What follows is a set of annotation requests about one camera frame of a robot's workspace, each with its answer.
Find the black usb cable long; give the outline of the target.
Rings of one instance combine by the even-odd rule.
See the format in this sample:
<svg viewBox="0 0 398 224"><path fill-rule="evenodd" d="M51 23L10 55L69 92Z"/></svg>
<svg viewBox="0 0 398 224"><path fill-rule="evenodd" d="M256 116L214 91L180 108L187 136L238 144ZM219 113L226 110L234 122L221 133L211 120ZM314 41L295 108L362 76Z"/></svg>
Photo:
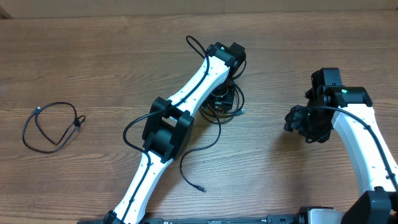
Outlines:
<svg viewBox="0 0 398 224"><path fill-rule="evenodd" d="M213 110L220 118L221 124L226 124L232 121L235 117L243 115L246 110L243 108L245 97L242 89L235 83L231 82L229 87L235 87L233 108L230 111L216 111L213 110L207 103L207 100L199 107L198 111L201 116L208 122L215 124L216 119L212 116L209 110Z"/></svg>

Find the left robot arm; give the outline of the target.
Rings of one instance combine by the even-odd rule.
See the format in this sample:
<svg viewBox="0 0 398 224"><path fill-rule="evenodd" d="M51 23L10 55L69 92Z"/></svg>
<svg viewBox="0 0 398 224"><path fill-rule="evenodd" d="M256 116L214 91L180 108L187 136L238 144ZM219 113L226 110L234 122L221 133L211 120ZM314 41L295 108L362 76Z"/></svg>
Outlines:
<svg viewBox="0 0 398 224"><path fill-rule="evenodd" d="M220 114L229 121L241 109L243 100L234 99L241 93L234 80L242 74L239 67L246 66L245 48L217 42L199 54L204 61L196 74L168 99L158 97L144 116L139 167L121 202L105 215L105 223L139 223L144 218L161 175L190 141L197 111L207 108L207 116Z"/></svg>

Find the black usb cable thin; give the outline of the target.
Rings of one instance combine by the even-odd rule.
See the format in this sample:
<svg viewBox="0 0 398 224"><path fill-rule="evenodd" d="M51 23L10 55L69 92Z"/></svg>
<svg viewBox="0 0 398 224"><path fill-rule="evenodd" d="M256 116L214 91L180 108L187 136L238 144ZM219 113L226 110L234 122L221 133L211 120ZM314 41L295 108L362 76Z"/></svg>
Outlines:
<svg viewBox="0 0 398 224"><path fill-rule="evenodd" d="M216 119L215 124L217 124L218 127L219 127L219 131L218 131L218 135L217 135L216 139L215 139L211 144L209 144L209 145L207 145L207 146L203 146L203 147L199 147L199 148L194 148L194 149L191 149L191 150L185 152L185 153L183 154L183 156L181 157L180 164L179 164L179 171L180 171L180 175L182 176L183 180L184 180L188 185L192 186L193 188L195 188L195 189L197 189L197 190L199 190L199 191L201 191L201 192L203 192L203 193L206 193L206 192L207 192L206 188L204 188L204 187L202 187L202 186L200 186L200 185L193 184L192 182L190 182L190 181L185 177L185 174L183 173L183 160L184 160L184 158L185 158L187 155L189 155L190 153L197 152L197 151L203 151L203 150L205 150L205 149L211 148L212 146L214 146L214 145L219 141L220 136L221 136L221 121L220 121L220 118L218 117L218 115L217 115L213 110L209 110L209 111L212 113L212 116Z"/></svg>

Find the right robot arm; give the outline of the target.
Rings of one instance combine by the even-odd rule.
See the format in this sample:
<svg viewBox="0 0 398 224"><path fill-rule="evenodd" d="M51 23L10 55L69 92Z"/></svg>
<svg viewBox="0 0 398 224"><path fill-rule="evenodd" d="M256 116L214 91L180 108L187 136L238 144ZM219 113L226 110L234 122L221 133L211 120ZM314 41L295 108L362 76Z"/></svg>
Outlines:
<svg viewBox="0 0 398 224"><path fill-rule="evenodd" d="M376 122L365 88L345 86L338 68L321 68L311 76L306 106L296 105L284 129L298 131L306 143L324 143L332 131L340 136L358 181L359 199L346 211L302 207L293 223L397 223L397 162Z"/></svg>

